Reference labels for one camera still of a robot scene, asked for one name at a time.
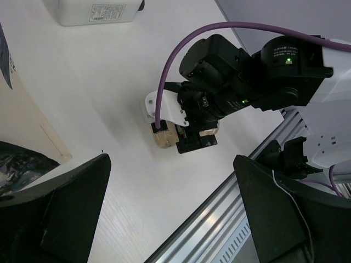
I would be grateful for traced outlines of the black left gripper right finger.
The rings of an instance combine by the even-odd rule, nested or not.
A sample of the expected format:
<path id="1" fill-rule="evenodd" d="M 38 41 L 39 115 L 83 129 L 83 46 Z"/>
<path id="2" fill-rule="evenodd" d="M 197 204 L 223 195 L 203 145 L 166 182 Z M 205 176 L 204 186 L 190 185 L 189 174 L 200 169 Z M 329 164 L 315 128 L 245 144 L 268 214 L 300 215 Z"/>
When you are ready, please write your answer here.
<path id="1" fill-rule="evenodd" d="M 259 262 L 350 262 L 350 199 L 234 159 Z"/>

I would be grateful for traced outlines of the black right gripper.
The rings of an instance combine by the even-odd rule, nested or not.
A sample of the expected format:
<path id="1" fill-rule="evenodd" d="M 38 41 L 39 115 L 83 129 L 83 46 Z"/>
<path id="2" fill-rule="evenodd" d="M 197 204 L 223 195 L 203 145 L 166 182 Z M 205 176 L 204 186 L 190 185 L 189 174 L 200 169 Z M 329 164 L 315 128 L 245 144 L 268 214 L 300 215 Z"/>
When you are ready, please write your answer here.
<path id="1" fill-rule="evenodd" d="M 208 105 L 206 93 L 199 90 L 190 82 L 167 82 L 165 90 L 176 93 L 177 102 L 186 114 L 187 127 L 176 125 L 176 135 L 179 141 L 176 147 L 179 153 L 188 153 L 217 144 L 214 131 L 218 121 L 206 121 L 205 108 Z"/>

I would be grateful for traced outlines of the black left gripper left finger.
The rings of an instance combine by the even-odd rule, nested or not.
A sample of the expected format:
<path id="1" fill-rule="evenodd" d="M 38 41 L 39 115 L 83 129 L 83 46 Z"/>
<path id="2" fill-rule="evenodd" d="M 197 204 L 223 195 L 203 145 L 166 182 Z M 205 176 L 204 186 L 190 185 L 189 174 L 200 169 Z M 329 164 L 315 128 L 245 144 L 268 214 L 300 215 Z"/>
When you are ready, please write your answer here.
<path id="1" fill-rule="evenodd" d="M 87 262 L 110 177 L 106 153 L 1 197 L 1 262 Z"/>

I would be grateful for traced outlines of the beige canvas tote bag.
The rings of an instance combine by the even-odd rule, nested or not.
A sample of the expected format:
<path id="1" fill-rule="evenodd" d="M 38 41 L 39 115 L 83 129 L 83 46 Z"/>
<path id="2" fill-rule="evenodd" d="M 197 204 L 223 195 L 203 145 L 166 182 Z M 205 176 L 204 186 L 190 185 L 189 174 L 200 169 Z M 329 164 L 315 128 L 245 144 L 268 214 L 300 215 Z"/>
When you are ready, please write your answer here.
<path id="1" fill-rule="evenodd" d="M 22 190 L 71 158 L 25 89 L 1 33 L 1 196 Z"/>

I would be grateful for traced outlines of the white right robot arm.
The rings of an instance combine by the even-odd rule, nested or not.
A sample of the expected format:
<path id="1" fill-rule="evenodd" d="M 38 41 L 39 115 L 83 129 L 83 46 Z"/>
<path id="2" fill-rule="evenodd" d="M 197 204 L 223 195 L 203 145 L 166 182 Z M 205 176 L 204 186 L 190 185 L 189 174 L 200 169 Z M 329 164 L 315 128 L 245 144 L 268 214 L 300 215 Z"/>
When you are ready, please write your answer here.
<path id="1" fill-rule="evenodd" d="M 221 35 L 201 39 L 183 57 L 181 83 L 166 83 L 186 114 L 176 126 L 180 154 L 216 144 L 208 130 L 253 107 L 350 104 L 350 54 L 294 37 L 273 38 L 253 55 Z"/>

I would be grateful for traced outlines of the clear amber soap bottle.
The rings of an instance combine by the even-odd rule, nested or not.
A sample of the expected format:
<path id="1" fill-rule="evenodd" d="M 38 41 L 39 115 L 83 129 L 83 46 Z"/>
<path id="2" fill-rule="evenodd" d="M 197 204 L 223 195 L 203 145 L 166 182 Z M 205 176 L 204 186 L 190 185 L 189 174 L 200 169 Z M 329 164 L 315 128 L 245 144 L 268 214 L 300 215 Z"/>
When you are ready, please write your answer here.
<path id="1" fill-rule="evenodd" d="M 205 124 L 199 128 L 183 127 L 170 121 L 161 121 L 161 128 L 151 124 L 153 138 L 160 148 L 175 146 L 183 154 L 217 144 L 216 134 L 219 122 Z"/>

